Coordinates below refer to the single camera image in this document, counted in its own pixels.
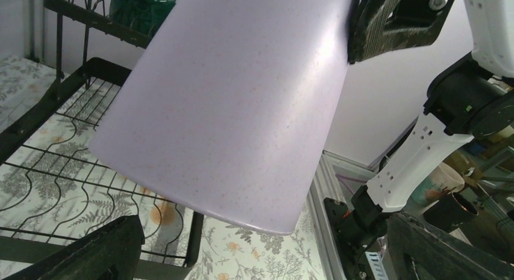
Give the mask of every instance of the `black cylinder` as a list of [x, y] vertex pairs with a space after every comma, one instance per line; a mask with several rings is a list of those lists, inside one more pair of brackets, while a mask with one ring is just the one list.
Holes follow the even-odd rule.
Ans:
[[423, 213], [423, 218], [429, 224], [449, 233], [477, 215], [478, 211], [471, 202], [459, 193], [450, 193]]

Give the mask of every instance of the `purple cable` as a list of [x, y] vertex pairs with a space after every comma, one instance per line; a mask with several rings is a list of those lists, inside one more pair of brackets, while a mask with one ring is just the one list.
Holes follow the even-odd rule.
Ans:
[[354, 195], [355, 192], [350, 188], [350, 186], [348, 186], [348, 184], [346, 184], [346, 182], [344, 182], [344, 180], [350, 180], [350, 181], [353, 181], [353, 182], [357, 182], [357, 183], [362, 183], [362, 184], [366, 184], [366, 182], [368, 182], [367, 180], [362, 180], [362, 179], [356, 179], [356, 178], [351, 178], [351, 177], [346, 177], [346, 176], [343, 176], [343, 175], [340, 175], [340, 174], [336, 174], [336, 178], [337, 180], [342, 184], [344, 185], [344, 187], [346, 187], [346, 189], [348, 189], [348, 191]]

